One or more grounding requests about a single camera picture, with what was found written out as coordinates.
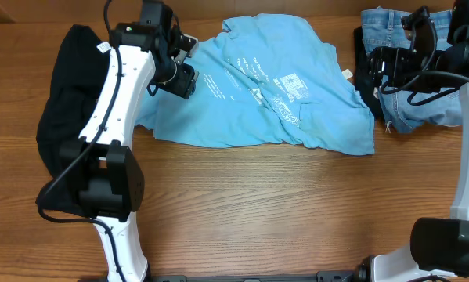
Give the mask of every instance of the wooden tabletop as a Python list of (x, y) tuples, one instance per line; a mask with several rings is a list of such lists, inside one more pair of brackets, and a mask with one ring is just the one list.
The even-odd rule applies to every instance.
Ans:
[[(360, 18), (308, 19), (354, 68)], [(101, 23), (89, 24), (105, 39)], [(34, 200), (50, 180), (36, 129), (53, 64), (71, 24), (0, 24), (0, 281), (76, 281), (106, 272), (90, 225), (41, 219)], [(182, 29), (206, 40), (221, 20)], [(411, 135), (375, 130), (377, 153), (351, 157), (303, 146), (212, 150), (135, 130), (146, 177), (140, 241), (155, 275), (189, 277), (352, 269), (409, 242), (420, 217), (449, 216), (459, 176), (460, 128)]]

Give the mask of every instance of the denim jeans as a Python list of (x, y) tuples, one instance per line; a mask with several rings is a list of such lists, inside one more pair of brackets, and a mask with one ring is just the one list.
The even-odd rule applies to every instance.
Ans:
[[(363, 43), (366, 53), (372, 52), (376, 47), (387, 46), (409, 49), (411, 41), (406, 39), (401, 26), (401, 17), (408, 12), (399, 12), (377, 8), (361, 12), (363, 26)], [(446, 50), (451, 45), (446, 42), (452, 13), (450, 11), (432, 13), (431, 19), (435, 22), (438, 33), (438, 50)], [(401, 91), (392, 95), (381, 95), (382, 111), (386, 124), (393, 125), (398, 132), (410, 133), (415, 128), (429, 122), (433, 125), (458, 126), (462, 125), (459, 93), (455, 92), (441, 99), (437, 99), (423, 106), (408, 104), (408, 96), (412, 92)], [(414, 102), (427, 99), (433, 94), (419, 93)]]

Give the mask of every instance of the blue denim garment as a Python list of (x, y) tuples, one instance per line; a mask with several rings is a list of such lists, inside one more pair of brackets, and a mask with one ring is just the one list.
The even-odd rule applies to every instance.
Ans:
[(189, 100), (146, 96), (137, 124), (157, 139), (225, 148), (303, 144), (373, 154), (373, 115), (341, 73), (336, 49), (302, 18), (224, 21), (186, 62), (200, 72)]
[[(386, 9), (374, 9), (361, 12), (363, 26), (363, 43), (366, 53), (372, 52), (376, 47), (387, 46), (409, 49), (411, 41), (406, 39), (401, 26), (401, 17), (408, 12), (399, 12)], [(438, 33), (438, 50), (446, 50), (451, 45), (446, 42), (452, 13), (450, 11), (431, 13)], [(455, 92), (434, 102), (423, 106), (408, 104), (408, 96), (412, 92), (402, 91), (392, 95), (381, 95), (382, 110), (385, 121), (392, 124), (398, 132), (410, 133), (415, 128), (429, 122), (433, 125), (458, 126), (462, 125), (459, 93)], [(414, 102), (427, 99), (434, 94), (419, 93)]]

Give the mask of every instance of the crumpled blue shirt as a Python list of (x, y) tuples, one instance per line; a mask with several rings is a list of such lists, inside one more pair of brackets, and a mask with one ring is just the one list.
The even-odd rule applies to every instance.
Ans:
[(137, 125), (194, 146), (286, 142), (374, 153), (373, 115), (341, 73), (336, 49), (306, 20), (261, 14), (222, 26), (186, 61), (200, 72), (195, 93), (146, 95)]

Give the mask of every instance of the folded black fabric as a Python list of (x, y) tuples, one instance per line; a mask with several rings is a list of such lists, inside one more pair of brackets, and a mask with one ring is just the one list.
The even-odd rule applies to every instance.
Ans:
[[(50, 97), (36, 136), (39, 154), (54, 178), (62, 172), (59, 156), (61, 144), (78, 138), (102, 91), (110, 57), (108, 52), (102, 54), (97, 49), (101, 42), (90, 27), (74, 25), (60, 46), (53, 69)], [(41, 202), (41, 207), (82, 215), (65, 183), (56, 186)]]
[(379, 99), (375, 98), (372, 76), (368, 73), (368, 57), (363, 44), (363, 28), (354, 30), (354, 53), (356, 58), (356, 72), (354, 73), (355, 87), (359, 91), (363, 102), (370, 108), (375, 119), (384, 119)]

